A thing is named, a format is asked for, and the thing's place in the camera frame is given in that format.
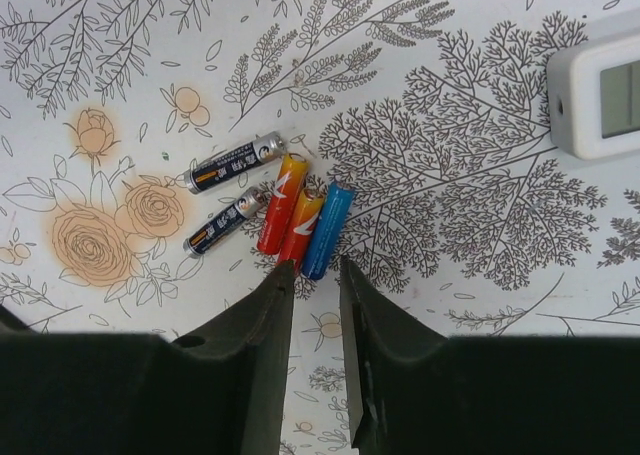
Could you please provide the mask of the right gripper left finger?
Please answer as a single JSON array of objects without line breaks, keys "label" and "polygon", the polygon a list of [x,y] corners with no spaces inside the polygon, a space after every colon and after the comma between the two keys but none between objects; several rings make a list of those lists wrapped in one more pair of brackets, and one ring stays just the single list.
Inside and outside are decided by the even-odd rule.
[{"label": "right gripper left finger", "polygon": [[167,341],[150,334],[39,334],[1,314],[5,454],[275,454],[295,274]]}]

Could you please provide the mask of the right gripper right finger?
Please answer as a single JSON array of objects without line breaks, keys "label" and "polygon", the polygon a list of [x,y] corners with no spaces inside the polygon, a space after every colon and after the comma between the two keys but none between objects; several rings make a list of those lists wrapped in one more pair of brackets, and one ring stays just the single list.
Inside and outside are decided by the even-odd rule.
[{"label": "right gripper right finger", "polygon": [[639,342],[445,337],[340,262],[351,446],[361,454],[635,454]]}]

